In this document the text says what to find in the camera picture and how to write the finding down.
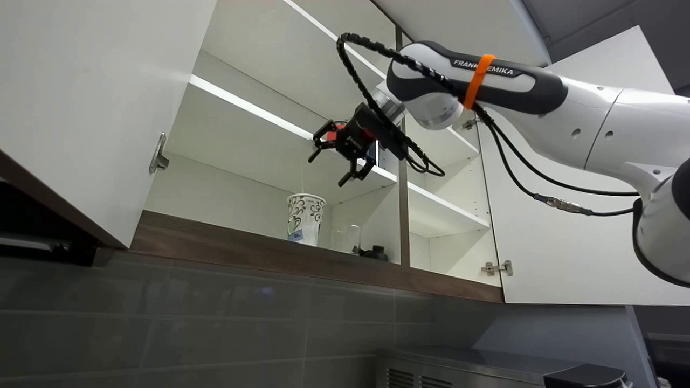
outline small vase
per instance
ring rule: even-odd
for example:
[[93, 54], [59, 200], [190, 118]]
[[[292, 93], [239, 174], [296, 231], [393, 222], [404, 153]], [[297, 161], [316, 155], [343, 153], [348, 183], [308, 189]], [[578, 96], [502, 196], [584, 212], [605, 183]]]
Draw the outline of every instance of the small vase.
[[316, 194], [297, 191], [286, 196], [286, 239], [303, 245], [320, 245], [326, 200]]

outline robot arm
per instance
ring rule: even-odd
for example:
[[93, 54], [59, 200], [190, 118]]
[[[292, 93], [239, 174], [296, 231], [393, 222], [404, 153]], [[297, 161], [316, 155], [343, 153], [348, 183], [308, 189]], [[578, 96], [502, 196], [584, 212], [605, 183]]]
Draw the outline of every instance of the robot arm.
[[[339, 145], [348, 145], [352, 134], [366, 134], [405, 159], [405, 136], [395, 126], [404, 109], [427, 129], [462, 122], [463, 107], [457, 98], [467, 93], [479, 55], [448, 52], [435, 42], [412, 42], [398, 54], [425, 64], [444, 79], [444, 85], [395, 59], [386, 82], [370, 93], [368, 106], [360, 106], [364, 112], [358, 109], [344, 124], [348, 136]], [[370, 112], [370, 100], [388, 121]], [[536, 153], [637, 188], [641, 200], [633, 207], [631, 232], [641, 263], [668, 281], [690, 287], [690, 100], [686, 96], [598, 85], [494, 59], [477, 100], [509, 118]], [[336, 142], [320, 138], [341, 129], [324, 126], [315, 136], [316, 146], [335, 146]]]

